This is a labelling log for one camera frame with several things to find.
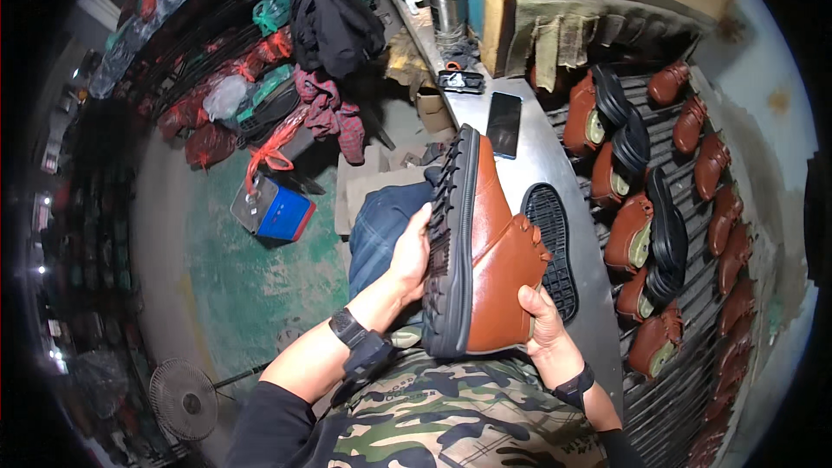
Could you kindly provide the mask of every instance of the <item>hand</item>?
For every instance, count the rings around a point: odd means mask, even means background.
[[[526,343],[526,351],[540,372],[543,382],[550,389],[573,379],[583,371],[583,356],[572,338],[569,338],[563,319],[555,302],[540,288],[529,286],[517,292],[520,306],[535,318],[532,338]]]
[[[430,203],[424,203],[419,212],[414,213],[410,218],[408,226],[396,241],[396,247],[393,249],[388,274],[400,283],[407,294],[405,302],[412,302],[422,296],[422,284],[430,255],[430,241],[428,240],[430,214]]]

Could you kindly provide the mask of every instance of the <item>black sleeve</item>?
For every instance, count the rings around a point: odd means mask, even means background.
[[[598,432],[598,437],[607,451],[610,468],[644,468],[644,461],[623,431]]]
[[[283,387],[260,381],[234,428],[225,468],[284,466],[309,439],[312,406]]]

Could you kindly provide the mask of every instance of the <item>smartphone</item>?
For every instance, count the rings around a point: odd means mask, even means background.
[[[515,159],[517,136],[520,134],[520,110],[523,99],[510,94],[493,93],[488,110],[488,127],[485,135],[491,140],[494,155]]]

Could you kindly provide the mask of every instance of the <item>green painted floor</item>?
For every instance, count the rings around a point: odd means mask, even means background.
[[[335,233],[336,168],[316,180],[326,194],[298,242],[269,249],[231,215],[249,155],[235,152],[208,173],[194,172],[185,229],[196,318],[218,380],[273,359],[276,353],[347,302],[347,273]],[[239,399],[256,377],[222,392]]]

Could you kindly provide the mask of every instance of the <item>boot sole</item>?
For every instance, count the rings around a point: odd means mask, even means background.
[[[612,136],[612,155],[630,176],[640,175],[650,162],[650,135],[635,107],[630,107],[627,126]]]
[[[463,125],[448,148],[428,224],[430,258],[422,298],[422,345],[434,358],[465,354],[471,326],[471,231],[477,187],[479,132]]]
[[[546,182],[532,185],[523,196],[523,214],[540,228],[541,240],[552,260],[543,274],[543,287],[568,325],[578,311],[577,287],[569,262],[569,220],[561,196]]]
[[[624,95],[621,80],[612,68],[606,65],[594,65],[591,68],[595,82],[595,103],[604,116],[617,128],[627,125],[630,102]]]
[[[685,220],[673,204],[663,170],[653,169],[647,175],[647,198],[653,203],[650,251],[656,264],[666,272],[684,271],[688,245]]]

